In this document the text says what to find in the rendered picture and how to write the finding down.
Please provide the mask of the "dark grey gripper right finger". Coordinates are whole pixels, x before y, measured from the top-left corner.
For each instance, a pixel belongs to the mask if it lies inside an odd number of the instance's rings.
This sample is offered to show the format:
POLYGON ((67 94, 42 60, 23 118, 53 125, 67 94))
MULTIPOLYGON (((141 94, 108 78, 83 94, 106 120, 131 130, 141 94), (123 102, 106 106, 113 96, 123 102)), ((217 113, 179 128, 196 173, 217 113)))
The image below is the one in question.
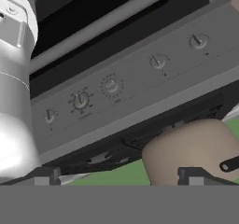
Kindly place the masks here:
POLYGON ((178 186, 236 186, 236 183, 213 176, 202 167, 179 167, 178 186))

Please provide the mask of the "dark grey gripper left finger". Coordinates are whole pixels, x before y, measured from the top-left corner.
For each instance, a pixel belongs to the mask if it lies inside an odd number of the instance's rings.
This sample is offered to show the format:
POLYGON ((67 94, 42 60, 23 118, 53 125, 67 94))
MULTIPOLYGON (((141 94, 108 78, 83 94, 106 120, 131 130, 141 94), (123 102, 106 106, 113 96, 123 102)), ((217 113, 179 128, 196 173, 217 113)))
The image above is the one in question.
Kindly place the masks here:
POLYGON ((60 186, 60 176, 60 168, 38 167, 26 176, 0 183, 0 186, 60 186))

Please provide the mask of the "grey stove with oven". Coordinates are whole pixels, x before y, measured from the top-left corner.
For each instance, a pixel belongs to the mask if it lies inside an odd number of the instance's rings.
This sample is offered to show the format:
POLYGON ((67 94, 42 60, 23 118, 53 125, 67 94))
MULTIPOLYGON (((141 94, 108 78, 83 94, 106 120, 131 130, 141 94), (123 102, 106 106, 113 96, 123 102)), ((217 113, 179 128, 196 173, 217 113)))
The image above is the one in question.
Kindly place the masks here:
POLYGON ((108 171, 137 161, 154 137, 196 119, 222 119, 239 104, 239 10, 215 0, 53 89, 32 98, 39 158, 65 175, 108 171), (192 34, 208 35, 192 49, 192 34), (156 70, 149 58, 169 58, 156 70), (100 82, 116 73, 122 94, 106 98, 100 82), (92 107, 71 113, 73 93, 92 95, 92 107), (45 122, 46 109, 58 116, 45 122))

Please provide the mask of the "grey stove knob with dial marks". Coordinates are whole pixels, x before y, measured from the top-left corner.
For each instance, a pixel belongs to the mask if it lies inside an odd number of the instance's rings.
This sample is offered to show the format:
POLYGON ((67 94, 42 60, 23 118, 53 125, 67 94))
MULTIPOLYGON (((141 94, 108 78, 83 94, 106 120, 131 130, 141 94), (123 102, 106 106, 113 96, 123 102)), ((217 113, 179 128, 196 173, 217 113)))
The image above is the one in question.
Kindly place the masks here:
POLYGON ((85 109, 92 107, 91 103, 92 95, 86 91, 78 91, 71 95, 71 99, 68 101, 68 104, 72 106, 71 113, 75 111, 84 112, 85 109))

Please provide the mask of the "black oven door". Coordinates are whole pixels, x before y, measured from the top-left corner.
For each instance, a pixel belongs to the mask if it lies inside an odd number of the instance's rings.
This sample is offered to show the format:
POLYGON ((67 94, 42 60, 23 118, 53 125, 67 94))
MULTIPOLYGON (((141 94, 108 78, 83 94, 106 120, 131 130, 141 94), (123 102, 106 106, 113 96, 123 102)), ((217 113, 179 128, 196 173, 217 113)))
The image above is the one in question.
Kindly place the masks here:
MULTIPOLYGON (((36 6, 40 22, 33 56, 37 57, 63 42, 68 36, 128 1, 130 0, 72 0, 48 14, 49 0, 41 0, 36 6)), ((208 3, 209 0, 159 0, 153 3, 126 21, 33 72, 30 75, 30 96, 36 98, 208 3)))

